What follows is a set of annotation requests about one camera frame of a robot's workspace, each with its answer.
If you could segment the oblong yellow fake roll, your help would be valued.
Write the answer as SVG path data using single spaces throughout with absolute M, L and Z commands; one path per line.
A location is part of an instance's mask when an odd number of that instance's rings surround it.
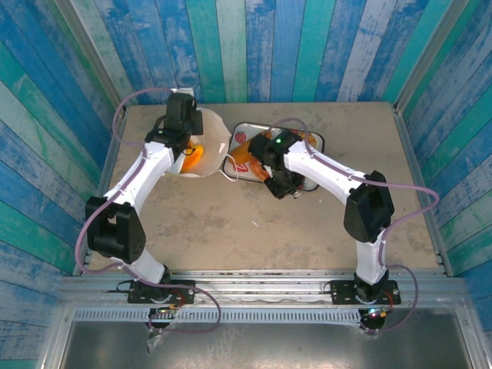
M 271 173 L 257 159 L 250 161 L 250 169 L 254 176 L 261 182 L 272 178 Z

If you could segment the long golden fake bread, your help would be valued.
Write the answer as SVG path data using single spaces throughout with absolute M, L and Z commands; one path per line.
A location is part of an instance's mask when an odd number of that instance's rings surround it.
M 242 165 L 253 160 L 253 155 L 250 154 L 248 151 L 250 143 L 250 140 L 245 141 L 244 143 L 237 146 L 234 150 L 232 150 L 229 153 L 228 161 L 232 164 Z

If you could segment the round golden fake bun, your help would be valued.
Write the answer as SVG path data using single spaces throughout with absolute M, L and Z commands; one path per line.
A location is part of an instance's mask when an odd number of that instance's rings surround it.
M 181 166 L 180 173 L 181 174 L 191 173 L 191 171 L 200 162 L 204 154 L 204 147 L 203 145 L 189 143 L 186 149 L 184 150 L 183 154 L 184 154 L 184 161 Z

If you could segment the white strawberry print tray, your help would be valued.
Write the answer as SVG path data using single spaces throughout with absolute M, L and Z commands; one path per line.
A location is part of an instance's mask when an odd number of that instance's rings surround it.
M 269 127 L 267 125 L 260 125 L 252 122 L 241 122 L 234 127 L 234 130 L 231 134 L 231 140 L 229 144 L 228 154 L 234 150 L 237 146 L 244 143 L 245 141 L 251 139 L 256 134 L 261 133 L 262 131 L 268 130 Z M 317 140 L 316 150 L 323 152 L 325 146 L 324 137 L 317 132 L 310 131 Z M 241 179 L 245 181 L 253 181 L 257 183 L 261 183 L 254 174 L 251 172 L 250 163 L 235 165 L 228 161 L 228 158 L 224 160 L 222 165 L 222 171 L 232 179 Z M 303 191 L 314 191 L 318 185 L 309 180 L 307 178 L 304 179 L 303 185 L 299 188 L 303 188 Z

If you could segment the shiny metal sheet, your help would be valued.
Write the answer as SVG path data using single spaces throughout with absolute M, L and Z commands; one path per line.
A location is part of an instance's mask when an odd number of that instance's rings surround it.
M 369 336 L 327 324 L 223 324 L 150 337 L 143 324 L 78 322 L 61 369 L 472 369 L 454 319 L 425 311 Z

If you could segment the aluminium table side rail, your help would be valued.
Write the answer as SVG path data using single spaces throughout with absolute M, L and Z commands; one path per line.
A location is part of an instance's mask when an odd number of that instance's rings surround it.
M 404 117 L 395 108 L 392 108 L 392 113 L 401 140 L 401 144 L 407 159 L 407 163 L 413 183 L 416 186 L 425 187 L 424 179 L 421 174 L 421 169 L 417 162 L 417 158 L 411 144 L 411 139 L 407 132 L 407 127 L 404 122 Z M 447 252 L 444 247 L 444 242 L 441 237 L 439 227 L 437 226 L 437 221 L 434 215 L 434 211 L 427 210 L 422 214 L 422 216 L 425 220 L 427 230 L 430 236 L 430 240 L 434 248 L 434 253 L 438 264 L 437 268 L 447 277 L 453 277 L 454 273 L 450 265 L 449 257 L 447 256 Z
M 123 112 L 119 114 L 117 118 L 117 134 L 121 136 L 121 133 L 125 129 L 126 124 L 126 108 Z M 120 143 L 116 138 L 111 139 L 111 143 L 108 148 L 108 153 L 105 159 L 105 165 L 103 167 L 101 178 L 99 181 L 98 188 L 95 192 L 95 196 L 102 196 L 108 189 L 111 182 L 112 173 L 114 171 L 115 163 L 118 156 L 118 150 Z M 80 258 L 84 266 L 88 266 L 91 260 L 92 251 L 88 248 L 86 237 L 84 237 L 83 242 L 80 247 Z

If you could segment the aluminium frame rail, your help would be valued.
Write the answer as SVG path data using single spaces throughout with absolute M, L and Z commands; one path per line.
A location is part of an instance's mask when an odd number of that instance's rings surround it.
M 331 305 L 331 281 L 351 280 L 350 270 L 215 270 L 176 271 L 175 280 L 192 280 L 197 288 L 210 293 L 227 308 L 286 307 L 310 308 Z M 116 271 L 107 274 L 64 278 L 60 301 L 89 306 L 123 306 L 127 303 L 129 276 Z M 461 278 L 449 278 L 439 269 L 393 271 L 401 307 L 408 308 L 414 298 L 420 308 L 433 308 L 468 299 Z

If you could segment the aluminium corner post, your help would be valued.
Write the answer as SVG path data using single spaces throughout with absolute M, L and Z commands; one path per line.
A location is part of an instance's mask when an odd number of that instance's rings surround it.
M 121 77 L 122 67 L 116 66 L 116 72 L 111 72 L 111 64 L 117 55 L 95 0 L 54 2 L 98 81 L 94 84 L 100 87 L 108 103 L 116 108 L 121 99 L 115 79 Z
M 418 85 L 424 79 L 427 70 L 430 68 L 437 53 L 442 48 L 452 28 L 457 23 L 457 20 L 469 2 L 470 0 L 450 0 L 449 4 L 444 8 L 442 15 L 438 19 L 438 23 L 435 25 L 429 39 L 418 55 L 414 67 L 409 72 L 403 86 L 395 98 L 393 109 L 397 115 L 403 114 L 403 111 L 408 106 L 413 94 L 417 90 Z

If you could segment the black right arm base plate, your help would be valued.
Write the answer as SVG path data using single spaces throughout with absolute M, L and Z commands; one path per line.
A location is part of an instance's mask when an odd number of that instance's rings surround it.
M 357 284 L 353 280 L 331 281 L 330 293 L 333 304 L 401 304 L 396 281 L 386 280 L 382 284 Z

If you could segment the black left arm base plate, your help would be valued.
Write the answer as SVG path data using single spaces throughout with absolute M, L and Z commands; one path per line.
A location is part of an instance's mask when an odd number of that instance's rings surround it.
M 176 280 L 170 288 L 157 288 L 132 281 L 127 292 L 129 304 L 171 304 L 181 306 L 194 302 L 194 281 Z

